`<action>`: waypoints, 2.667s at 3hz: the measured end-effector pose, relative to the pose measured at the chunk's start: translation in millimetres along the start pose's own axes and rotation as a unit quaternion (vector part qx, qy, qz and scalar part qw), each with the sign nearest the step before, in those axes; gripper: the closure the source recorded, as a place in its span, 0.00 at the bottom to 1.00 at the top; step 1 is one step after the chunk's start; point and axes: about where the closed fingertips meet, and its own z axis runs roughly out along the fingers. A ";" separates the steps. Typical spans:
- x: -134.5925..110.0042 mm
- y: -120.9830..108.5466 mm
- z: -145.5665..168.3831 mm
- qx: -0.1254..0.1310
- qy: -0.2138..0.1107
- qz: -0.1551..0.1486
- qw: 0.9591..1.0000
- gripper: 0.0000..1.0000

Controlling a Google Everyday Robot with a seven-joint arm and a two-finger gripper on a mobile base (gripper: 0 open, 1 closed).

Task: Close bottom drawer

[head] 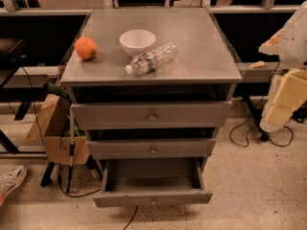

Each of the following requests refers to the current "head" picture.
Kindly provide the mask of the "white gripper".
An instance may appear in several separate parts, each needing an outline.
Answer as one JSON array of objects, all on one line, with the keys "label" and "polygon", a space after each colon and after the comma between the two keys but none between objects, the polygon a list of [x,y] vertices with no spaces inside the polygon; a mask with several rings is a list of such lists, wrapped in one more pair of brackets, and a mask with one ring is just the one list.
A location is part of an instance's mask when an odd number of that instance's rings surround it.
[{"label": "white gripper", "polygon": [[278,131],[306,101],[307,70],[294,68],[284,76],[274,75],[260,127],[267,132]]}]

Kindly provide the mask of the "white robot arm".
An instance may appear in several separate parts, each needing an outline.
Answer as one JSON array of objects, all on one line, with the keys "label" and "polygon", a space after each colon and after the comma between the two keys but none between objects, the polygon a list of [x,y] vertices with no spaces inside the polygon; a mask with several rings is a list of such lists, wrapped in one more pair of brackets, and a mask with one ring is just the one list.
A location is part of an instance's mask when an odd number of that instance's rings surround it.
[{"label": "white robot arm", "polygon": [[263,130],[276,132],[307,101],[307,1],[260,46],[259,52],[278,55],[279,61],[290,68],[285,75],[272,77],[260,121]]}]

